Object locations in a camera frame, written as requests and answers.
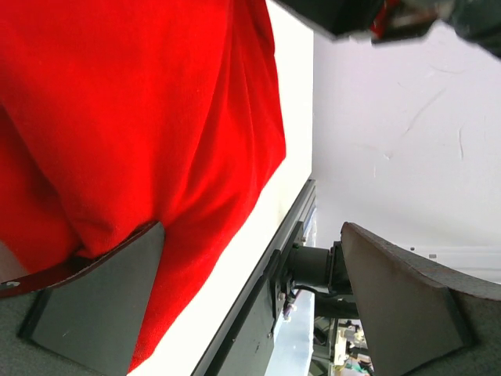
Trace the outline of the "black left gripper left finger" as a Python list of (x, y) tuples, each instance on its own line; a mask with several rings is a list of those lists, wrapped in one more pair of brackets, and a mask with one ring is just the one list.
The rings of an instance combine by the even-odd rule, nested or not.
[(94, 259), (1, 284), (3, 375), (126, 375), (164, 246), (152, 223)]

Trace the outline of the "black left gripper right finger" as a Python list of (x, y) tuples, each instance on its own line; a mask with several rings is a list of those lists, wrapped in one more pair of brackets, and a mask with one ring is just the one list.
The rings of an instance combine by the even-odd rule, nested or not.
[(498, 375), (500, 286), (346, 222), (341, 246), (377, 375)]

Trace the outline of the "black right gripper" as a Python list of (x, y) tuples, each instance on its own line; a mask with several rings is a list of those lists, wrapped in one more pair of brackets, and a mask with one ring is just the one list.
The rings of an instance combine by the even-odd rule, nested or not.
[(441, 21), (463, 41), (500, 58), (499, 1), (278, 1), (276, 4), (332, 41), (362, 36), (373, 44), (417, 39)]

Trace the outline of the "red t shirt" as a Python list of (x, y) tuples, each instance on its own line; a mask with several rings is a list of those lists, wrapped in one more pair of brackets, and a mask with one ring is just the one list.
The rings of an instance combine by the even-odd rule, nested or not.
[(131, 368), (201, 289), (285, 155), (265, 2), (2, 2), (1, 242), (36, 273), (160, 222)]

